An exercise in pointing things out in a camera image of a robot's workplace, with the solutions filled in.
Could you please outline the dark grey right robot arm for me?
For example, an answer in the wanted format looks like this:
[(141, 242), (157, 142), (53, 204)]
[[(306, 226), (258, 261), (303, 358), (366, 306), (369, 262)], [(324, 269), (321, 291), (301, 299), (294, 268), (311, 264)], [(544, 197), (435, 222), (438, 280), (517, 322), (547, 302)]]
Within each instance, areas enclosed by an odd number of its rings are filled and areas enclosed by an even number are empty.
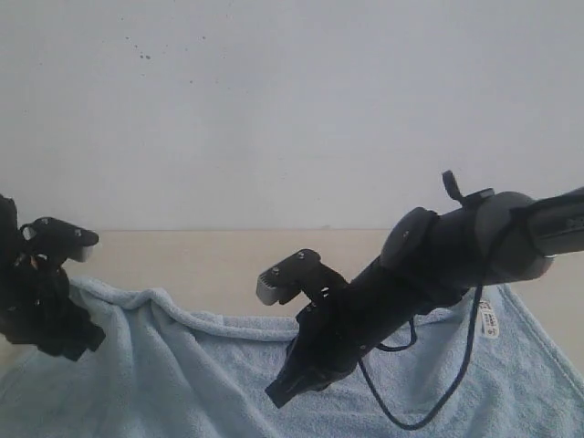
[(300, 249), (257, 281), (266, 305), (308, 297), (267, 395), (282, 407), (301, 393), (324, 390), (414, 317), (451, 307), (471, 289), (539, 278), (555, 256), (582, 248), (581, 190), (541, 200), (485, 190), (447, 214), (411, 210), (351, 280), (316, 251)]

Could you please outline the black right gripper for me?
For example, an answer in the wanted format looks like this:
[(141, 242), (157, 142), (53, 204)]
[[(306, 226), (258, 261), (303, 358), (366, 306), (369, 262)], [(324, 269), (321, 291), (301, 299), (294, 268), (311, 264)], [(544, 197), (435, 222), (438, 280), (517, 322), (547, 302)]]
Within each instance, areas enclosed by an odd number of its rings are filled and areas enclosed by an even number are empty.
[(338, 293), (318, 306), (305, 306), (296, 321), (298, 333), (282, 369), (265, 389), (276, 407), (307, 391), (325, 390), (374, 349), (401, 352), (411, 346), (384, 343), (411, 322), (411, 300), (401, 293)]

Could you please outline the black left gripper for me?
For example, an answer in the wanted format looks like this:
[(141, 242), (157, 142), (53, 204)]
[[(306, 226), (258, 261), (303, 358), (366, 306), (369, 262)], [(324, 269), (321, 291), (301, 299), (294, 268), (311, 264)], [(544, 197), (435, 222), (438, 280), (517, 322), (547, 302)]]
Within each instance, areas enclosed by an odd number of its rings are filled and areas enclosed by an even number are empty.
[(34, 257), (20, 233), (16, 203), (1, 198), (1, 334), (14, 345), (33, 345), (49, 356), (78, 361), (106, 338), (89, 312), (70, 297), (61, 266)]

